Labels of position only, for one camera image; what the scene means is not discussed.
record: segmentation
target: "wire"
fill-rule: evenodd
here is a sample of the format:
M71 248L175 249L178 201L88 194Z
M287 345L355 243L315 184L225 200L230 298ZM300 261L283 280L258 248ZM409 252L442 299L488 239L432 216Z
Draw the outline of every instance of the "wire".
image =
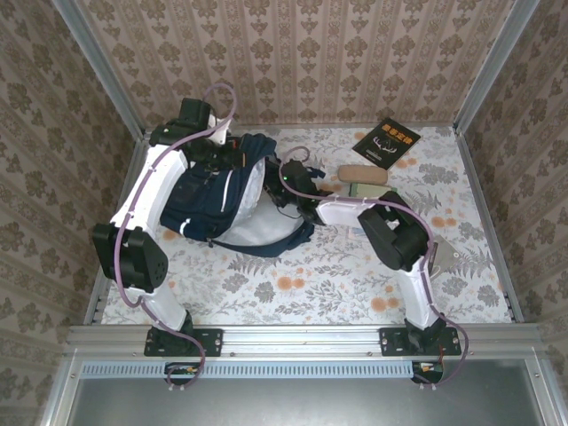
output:
M280 207L277 207L276 209L278 210L278 212L279 212L282 216L289 217L290 219L299 219L300 217L302 217L302 215L300 215L300 216L298 216L298 217L293 217L293 216L287 215L287 214L284 213L282 210L280 210Z
M197 346L197 349L199 351L199 355L200 355L200 363L199 366L197 367L197 371L195 372L195 375L183 386L191 386L192 384L195 383L195 380L197 379L197 377L199 377L199 375L201 374L201 372L203 371L203 368L205 367L205 349L203 348L203 345L201 343L199 343L195 338L191 337L190 335L185 335L183 333L179 333L178 331L174 330L173 328L170 328L168 326L166 326L163 322L161 322L158 317L155 316L155 314L150 311L150 309L146 306L146 303L143 301L142 302L142 309L144 310L145 313L148 314L148 316L155 321L161 328L163 328L164 330L166 330L168 333L175 335L177 337L181 337L182 339L186 339L189 342L193 343L195 346ZM176 370L177 366L174 368L171 368L168 371L168 375L166 376L166 382L168 383L168 385L170 386L170 389L173 389L174 386L176 386L174 383L172 383L171 381L171 372L173 370Z
M207 136L210 136L211 134L215 133L217 130L223 128L227 123L229 123L231 121L231 119L234 116L234 113L237 109L237 95L234 91L234 89L229 86L228 84L224 84L224 83L215 83L215 84L211 84L208 89L205 91L205 94L203 95L203 99L206 99L207 96L214 90L214 89L219 89L219 88L224 88L227 89L231 92L231 96L233 97L233 105L231 106L231 111L229 112L229 115L226 116L226 118L223 119L223 121L217 123L215 126L213 126L210 129L206 129L204 131L200 131L197 133L194 133L193 135L187 136L185 138L181 138L178 142L176 142L175 144L169 146L167 149L165 149L160 155L158 155L158 157L155 159L155 161L152 163L152 165L148 168L148 171L146 172L146 174L144 175L144 177L142 178L142 180L140 181L140 185L138 186L138 189L136 190L136 192L134 193L134 195L132 196L132 202L130 203L130 206L128 207L128 212L126 213L126 215L124 215L124 220L122 221L122 224L118 230L118 233L116 234L116 242L114 243L114 256L113 256L113 260L114 260L114 280L116 281L116 286L118 287L118 292L121 295L122 300L126 303L127 306L129 306L130 308L137 308L140 305L142 305L142 309L148 314L148 316L154 320L157 325L159 327L161 327L162 329L164 329L165 331L186 339L188 341L190 341L191 343L193 343L195 346L197 346L199 352L200 352L200 356L201 356L201 362L200 362L200 367L198 368L195 376L193 377L193 379L191 379L190 383L193 383L193 381L195 379L197 379L197 377L199 376L199 374L201 373L201 371L203 370L203 367L205 366L205 350L203 349L203 346L201 346L201 344L195 340L193 337L191 337L190 335L185 335L183 333L179 333L178 331L168 327L166 324L164 324L161 320L159 320L152 311L150 311L150 309L146 306L146 304L144 303L144 299L142 298L142 296L139 296L138 299L136 300L136 302L132 302L127 296L126 296L126 292L124 290L124 284L122 283L122 274L121 274L121 268L120 268L120 264L121 264L121 245L122 245L122 238L124 236L124 231L126 230L126 226L128 225L129 221L134 217L134 212L136 209L136 204L138 203L138 200L140 198L140 195L142 194L142 191L144 190L144 187L146 186L146 184L148 183L148 180L150 180L150 177L152 176L152 174L156 171L157 166L160 164L160 162L165 158L166 155L168 155L170 152L174 151L175 149L178 149L180 146L182 146L183 144L189 143L192 140L198 139L198 138L205 138Z
M412 209L409 209L405 206L397 204L396 202L383 201L383 200L378 200L378 199L369 200L369 199L362 199L362 198L339 197L339 196L333 196L333 197L332 196L326 196L326 197L324 197L324 196L321 196L321 195L311 195L311 194L308 194L308 193L301 193L301 192L297 191L296 189L294 189L290 185L288 185L286 183L286 180L284 180L284 176L282 175L282 167L284 166L285 163L288 162L288 158L290 157L290 155L293 152L299 151L299 150L302 150L302 151L305 152L305 158L302 160L302 162L307 162L310 159L310 150L306 146L297 146L295 148L290 149L289 151L287 151L284 154L282 161L280 162L280 166L278 167L278 176L280 178L280 182L291 193L293 193L293 194L295 194L299 197L310 198L310 199L313 199L313 200L344 201L344 202L351 202L351 203L357 203L357 204L359 204L361 202L365 202L365 203L369 203L369 204L377 204L377 205L380 205L380 206L390 207L392 209L397 209L399 211L402 211L402 212L407 213L408 215L412 216L416 220L416 222L418 222L421 225L422 229L428 234L428 249L426 250L426 254L422 258L422 261L420 262L420 275L421 275L421 278L422 278L422 285L424 287L424 293L426 294L426 299L428 301L429 307L436 314L436 316L438 316L440 319L445 321L447 324L450 324L451 326L455 327L463 335L463 351L461 353L461 357L460 357L460 361L458 362L458 365L456 366L456 368L452 371L452 373L446 379L442 379L440 382L434 384L434 383L430 383L430 381L426 380L425 378L423 378L419 375L415 375L415 376L418 377L420 380L423 380L426 383L430 384L432 389L435 389L435 386L439 386L443 383L449 382L459 373L459 371L463 367L463 362L465 361L465 359L468 355L468 351L469 351L469 337L468 337L467 332L465 331L465 329L462 326L456 324L454 321L447 318L434 305L434 299L432 298L432 294L430 292L430 286L429 286L430 276L427 273L427 271L428 271L428 260L430 259L430 256L432 255L432 252L434 250L434 233L430 229L430 226L428 225L428 223L424 219L422 219L420 216L418 216Z

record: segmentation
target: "brown damask wallpaper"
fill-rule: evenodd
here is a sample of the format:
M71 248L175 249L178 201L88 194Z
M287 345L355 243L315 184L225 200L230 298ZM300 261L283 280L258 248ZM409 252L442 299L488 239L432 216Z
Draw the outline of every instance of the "brown damask wallpaper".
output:
M568 2L541 0L466 138L517 295L568 396Z
M78 3L148 126L215 82L241 124L449 124L514 0Z
M90 228L130 161L123 126L49 1L0 1L0 424L34 424L97 271Z

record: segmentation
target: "black metal bracket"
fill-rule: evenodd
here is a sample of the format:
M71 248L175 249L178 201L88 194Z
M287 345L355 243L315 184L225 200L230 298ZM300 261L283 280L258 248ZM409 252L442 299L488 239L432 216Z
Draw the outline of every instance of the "black metal bracket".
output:
M191 336L201 343L207 357L221 356L223 329L197 328L193 330ZM152 327L146 336L144 355L147 357L199 357L199 350L186 339Z
M462 355L460 338L458 332L453 327L445 327L439 331L438 337L432 340L428 347L418 351L410 343L406 327L379 328L379 343L384 357L403 357L408 355L436 356L441 354Z

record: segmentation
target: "floor surface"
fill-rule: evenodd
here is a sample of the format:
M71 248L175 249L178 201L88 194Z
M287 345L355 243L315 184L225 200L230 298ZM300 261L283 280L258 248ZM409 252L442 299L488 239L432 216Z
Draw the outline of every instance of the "floor surface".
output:
M351 150L370 129L253 130L278 141L277 151L308 146L308 165L327 175L319 187L347 194L341 164L369 164ZM432 281L440 311L459 322L510 322L462 158L451 128L420 128L419 142L390 170L389 185L459 252ZM405 307L396 274L381 264L367 238L341 226L319 227L312 241L277 259L209 248L161 227L170 258L167 283L197 324L401 323ZM111 287L104 324L148 323Z

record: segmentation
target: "gray metal plate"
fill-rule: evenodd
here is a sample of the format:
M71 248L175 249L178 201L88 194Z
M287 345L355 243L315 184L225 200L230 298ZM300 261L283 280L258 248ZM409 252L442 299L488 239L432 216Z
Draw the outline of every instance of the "gray metal plate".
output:
M523 361L471 361L437 390L408 379L81 380L70 425L460 426L544 424Z

